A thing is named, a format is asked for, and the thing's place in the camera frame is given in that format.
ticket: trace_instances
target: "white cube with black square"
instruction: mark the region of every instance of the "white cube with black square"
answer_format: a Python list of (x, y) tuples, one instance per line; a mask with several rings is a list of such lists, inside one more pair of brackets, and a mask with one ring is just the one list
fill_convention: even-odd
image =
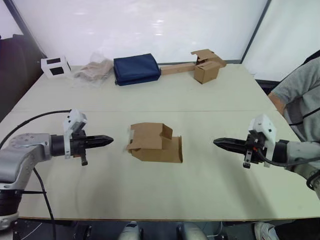
[(65, 56), (41, 59), (41, 69), (48, 78), (66, 77), (71, 73)]

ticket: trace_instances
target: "white backdrop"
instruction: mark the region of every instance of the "white backdrop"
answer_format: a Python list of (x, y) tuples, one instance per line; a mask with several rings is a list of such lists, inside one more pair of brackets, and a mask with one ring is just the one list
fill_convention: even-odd
[(320, 0), (273, 0), (244, 65), (255, 79), (281, 81), (320, 50)]
[(241, 59), (267, 0), (14, 0), (49, 57), (88, 63), (152, 53), (158, 63), (195, 61), (209, 48)]
[(5, 3), (0, 0), (0, 35), (2, 39), (12, 38), (12, 34), (22, 34)]

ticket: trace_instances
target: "shoe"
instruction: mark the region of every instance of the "shoe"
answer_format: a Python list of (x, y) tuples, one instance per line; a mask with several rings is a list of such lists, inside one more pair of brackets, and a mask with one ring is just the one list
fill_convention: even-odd
[(256, 240), (279, 240), (275, 226), (262, 221), (254, 224), (254, 234)]

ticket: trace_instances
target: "navy blue bag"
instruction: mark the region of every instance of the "navy blue bag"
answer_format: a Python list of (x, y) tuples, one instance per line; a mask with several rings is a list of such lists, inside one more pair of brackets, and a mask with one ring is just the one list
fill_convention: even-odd
[(148, 53), (113, 60), (115, 84), (119, 86), (156, 81), (161, 71), (154, 57)]

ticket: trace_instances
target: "crumpled plastic bag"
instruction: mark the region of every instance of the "crumpled plastic bag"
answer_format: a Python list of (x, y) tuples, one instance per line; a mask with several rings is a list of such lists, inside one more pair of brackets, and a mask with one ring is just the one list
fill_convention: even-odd
[(90, 62), (73, 74), (78, 86), (100, 87), (109, 77), (114, 61), (105, 58), (101, 53), (93, 53)]

